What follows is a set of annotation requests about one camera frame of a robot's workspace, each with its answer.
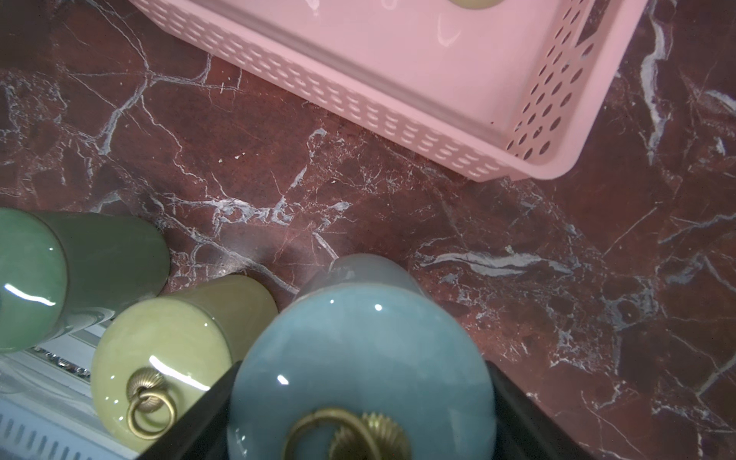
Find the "yellow-green tea canister front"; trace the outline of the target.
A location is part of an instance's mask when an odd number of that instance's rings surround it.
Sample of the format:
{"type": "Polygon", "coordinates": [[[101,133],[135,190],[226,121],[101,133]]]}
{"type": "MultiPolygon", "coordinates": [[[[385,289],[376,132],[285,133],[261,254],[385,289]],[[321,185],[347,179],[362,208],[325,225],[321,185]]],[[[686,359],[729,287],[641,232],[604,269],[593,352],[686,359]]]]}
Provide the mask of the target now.
{"type": "Polygon", "coordinates": [[[92,361],[91,394],[103,426],[145,452],[245,357],[277,314],[266,287],[241,274],[127,308],[92,361]]]}

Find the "pink perforated plastic basket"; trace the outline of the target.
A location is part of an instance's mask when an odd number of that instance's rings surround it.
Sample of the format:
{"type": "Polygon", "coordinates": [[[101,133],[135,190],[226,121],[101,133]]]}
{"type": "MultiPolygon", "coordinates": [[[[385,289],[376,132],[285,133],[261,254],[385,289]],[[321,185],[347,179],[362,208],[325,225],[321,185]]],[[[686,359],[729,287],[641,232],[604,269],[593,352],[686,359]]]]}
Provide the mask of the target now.
{"type": "Polygon", "coordinates": [[[160,29],[477,182],[577,163],[642,1],[140,1],[160,29]]]}

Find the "dark green tea canister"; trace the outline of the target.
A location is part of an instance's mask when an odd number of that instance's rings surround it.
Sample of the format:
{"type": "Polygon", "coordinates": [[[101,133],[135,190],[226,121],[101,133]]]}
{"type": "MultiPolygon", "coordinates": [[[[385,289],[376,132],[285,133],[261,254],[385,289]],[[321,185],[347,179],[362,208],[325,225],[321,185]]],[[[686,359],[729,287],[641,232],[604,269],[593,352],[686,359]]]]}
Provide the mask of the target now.
{"type": "Polygon", "coordinates": [[[162,291],[169,249],[141,218],[1,211],[1,351],[99,324],[162,291]]]}

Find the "blue tea canister front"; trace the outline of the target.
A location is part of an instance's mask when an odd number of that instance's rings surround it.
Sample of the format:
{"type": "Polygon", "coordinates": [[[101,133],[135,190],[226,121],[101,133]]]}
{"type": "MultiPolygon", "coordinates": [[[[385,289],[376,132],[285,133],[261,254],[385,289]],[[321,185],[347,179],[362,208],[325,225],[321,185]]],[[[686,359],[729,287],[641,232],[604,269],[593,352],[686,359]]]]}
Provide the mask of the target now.
{"type": "Polygon", "coordinates": [[[494,387],[477,346],[409,273],[381,256],[333,261],[261,333],[235,380],[233,459],[279,459],[322,409],[383,415],[414,459],[489,459],[494,387]]]}

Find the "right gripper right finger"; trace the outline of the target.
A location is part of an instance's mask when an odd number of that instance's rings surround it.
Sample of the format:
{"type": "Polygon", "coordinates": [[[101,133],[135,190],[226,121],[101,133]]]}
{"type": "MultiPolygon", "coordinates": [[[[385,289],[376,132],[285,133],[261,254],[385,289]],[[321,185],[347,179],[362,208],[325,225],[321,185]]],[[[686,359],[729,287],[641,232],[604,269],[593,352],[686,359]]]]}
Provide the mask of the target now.
{"type": "Polygon", "coordinates": [[[498,420],[493,459],[593,459],[496,364],[487,361],[486,365],[498,420]]]}

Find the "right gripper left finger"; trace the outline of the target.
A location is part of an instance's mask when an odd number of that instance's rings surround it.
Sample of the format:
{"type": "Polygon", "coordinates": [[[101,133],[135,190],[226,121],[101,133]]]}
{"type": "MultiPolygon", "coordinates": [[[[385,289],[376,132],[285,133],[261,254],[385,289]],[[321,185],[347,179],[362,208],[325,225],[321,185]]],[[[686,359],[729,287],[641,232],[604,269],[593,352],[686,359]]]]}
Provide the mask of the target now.
{"type": "Polygon", "coordinates": [[[230,400],[241,362],[236,362],[138,460],[228,458],[226,429],[230,400]]]}

